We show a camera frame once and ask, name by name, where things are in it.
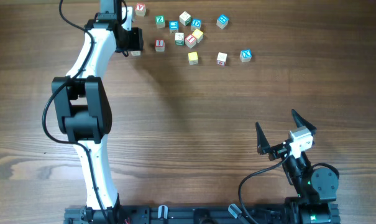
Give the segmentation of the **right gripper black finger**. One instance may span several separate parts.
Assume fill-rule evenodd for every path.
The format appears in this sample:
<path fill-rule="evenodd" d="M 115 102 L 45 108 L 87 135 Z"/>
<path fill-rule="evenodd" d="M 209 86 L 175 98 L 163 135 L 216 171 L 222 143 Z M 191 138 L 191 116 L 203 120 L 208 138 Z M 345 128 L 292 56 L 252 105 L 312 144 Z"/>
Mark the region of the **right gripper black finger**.
<path fill-rule="evenodd" d="M 314 125 L 312 125 L 309 121 L 307 121 L 301 115 L 299 115 L 299 113 L 296 110 L 292 109 L 291 113 L 293 120 L 298 128 L 305 126 L 309 129 L 311 134 L 316 134 L 317 128 Z"/>
<path fill-rule="evenodd" d="M 257 152 L 260 155 L 264 155 L 269 153 L 270 151 L 270 144 L 267 141 L 267 138 L 265 137 L 264 132 L 262 131 L 262 128 L 259 124 L 259 122 L 255 123 L 255 128 L 257 132 Z"/>

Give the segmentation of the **red letter A block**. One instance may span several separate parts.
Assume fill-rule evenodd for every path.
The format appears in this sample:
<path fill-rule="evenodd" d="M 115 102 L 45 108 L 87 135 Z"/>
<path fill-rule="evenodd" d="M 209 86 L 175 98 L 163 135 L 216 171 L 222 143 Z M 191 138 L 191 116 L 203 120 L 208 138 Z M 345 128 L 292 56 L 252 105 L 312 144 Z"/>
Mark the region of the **red letter A block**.
<path fill-rule="evenodd" d="M 138 56 L 141 56 L 141 51 L 140 50 L 130 51 L 130 54 L 132 56 L 138 57 Z"/>

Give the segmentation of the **red letter I block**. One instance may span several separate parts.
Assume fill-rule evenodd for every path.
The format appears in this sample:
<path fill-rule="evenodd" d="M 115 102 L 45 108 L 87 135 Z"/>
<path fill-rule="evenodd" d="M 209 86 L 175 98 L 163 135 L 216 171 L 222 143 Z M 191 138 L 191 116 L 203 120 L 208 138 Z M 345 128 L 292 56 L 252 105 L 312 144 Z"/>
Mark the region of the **red letter I block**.
<path fill-rule="evenodd" d="M 163 39 L 157 39 L 155 41 L 155 51 L 164 52 L 165 51 L 165 41 Z"/>

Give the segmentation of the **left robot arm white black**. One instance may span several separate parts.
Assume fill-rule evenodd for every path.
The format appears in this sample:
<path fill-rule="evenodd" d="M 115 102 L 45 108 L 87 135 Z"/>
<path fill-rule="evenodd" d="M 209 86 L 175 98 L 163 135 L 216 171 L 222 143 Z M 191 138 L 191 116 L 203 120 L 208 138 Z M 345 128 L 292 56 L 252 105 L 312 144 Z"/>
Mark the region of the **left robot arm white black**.
<path fill-rule="evenodd" d="M 55 105 L 58 126 L 80 158 L 87 200 L 81 210 L 67 209 L 65 223 L 125 223 L 119 194 L 112 181 L 107 141 L 112 127 L 111 107 L 102 78 L 114 53 L 128 57 L 141 51 L 142 30 L 132 27 L 134 11 L 125 1 L 101 1 L 100 11 L 80 30 L 85 41 L 72 69 L 52 81 L 52 95 L 43 115 Z"/>

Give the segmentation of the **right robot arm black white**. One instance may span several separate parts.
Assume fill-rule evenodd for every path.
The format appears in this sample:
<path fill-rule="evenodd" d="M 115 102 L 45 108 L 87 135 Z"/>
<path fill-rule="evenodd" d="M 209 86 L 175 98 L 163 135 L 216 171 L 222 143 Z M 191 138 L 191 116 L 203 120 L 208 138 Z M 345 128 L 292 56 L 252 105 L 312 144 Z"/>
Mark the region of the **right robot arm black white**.
<path fill-rule="evenodd" d="M 339 187 L 339 171 L 327 164 L 312 164 L 306 151 L 314 145 L 317 128 L 305 120 L 296 110 L 292 110 L 296 129 L 288 134 L 288 139 L 271 146 L 259 123 L 257 151 L 267 154 L 270 161 L 281 160 L 281 166 L 290 185 L 296 190 L 296 197 L 287 197 L 283 204 L 287 223 L 340 223 L 336 201 Z"/>

